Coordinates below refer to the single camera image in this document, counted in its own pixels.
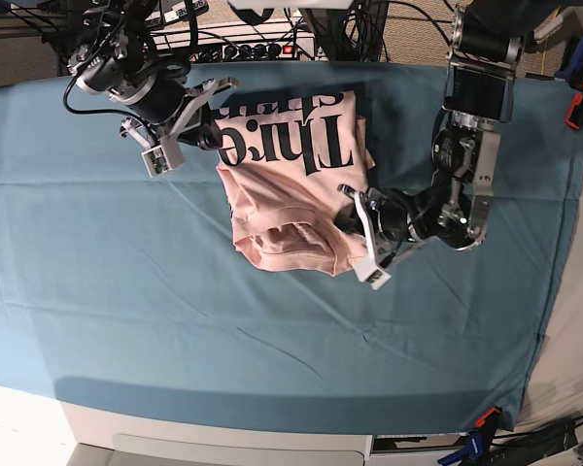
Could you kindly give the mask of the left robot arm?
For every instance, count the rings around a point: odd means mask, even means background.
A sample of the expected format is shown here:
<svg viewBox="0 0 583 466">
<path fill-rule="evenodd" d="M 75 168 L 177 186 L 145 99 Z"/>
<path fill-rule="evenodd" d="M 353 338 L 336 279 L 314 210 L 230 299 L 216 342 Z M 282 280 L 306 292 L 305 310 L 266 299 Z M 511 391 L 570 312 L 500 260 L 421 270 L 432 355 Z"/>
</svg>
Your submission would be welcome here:
<svg viewBox="0 0 583 466">
<path fill-rule="evenodd" d="M 560 1 L 465 1 L 452 6 L 443 101 L 431 132 L 433 166 L 428 188 L 365 191 L 341 184 L 352 199 L 336 221 L 363 237 L 365 254 L 353 270 L 377 290 L 389 268 L 417 249 L 440 241 L 456 251 L 481 245 L 494 199 L 501 136 L 512 118 L 516 70 L 534 30 Z"/>
</svg>

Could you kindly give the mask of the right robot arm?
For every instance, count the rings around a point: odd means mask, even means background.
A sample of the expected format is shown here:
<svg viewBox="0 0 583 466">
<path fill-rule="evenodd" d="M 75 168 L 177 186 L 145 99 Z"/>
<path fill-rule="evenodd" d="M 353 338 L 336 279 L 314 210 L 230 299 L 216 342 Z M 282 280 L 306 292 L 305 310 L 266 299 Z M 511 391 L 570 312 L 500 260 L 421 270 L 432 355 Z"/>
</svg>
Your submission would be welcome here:
<svg viewBox="0 0 583 466">
<path fill-rule="evenodd" d="M 182 145 L 218 150 L 222 131 L 210 99 L 237 85 L 233 78 L 186 85 L 191 65 L 186 58 L 162 56 L 147 20 L 160 11 L 158 1 L 101 1 L 84 11 L 83 29 L 68 59 L 69 89 L 105 93 L 117 103 L 120 135 L 142 148 L 151 177 L 184 162 Z"/>
</svg>

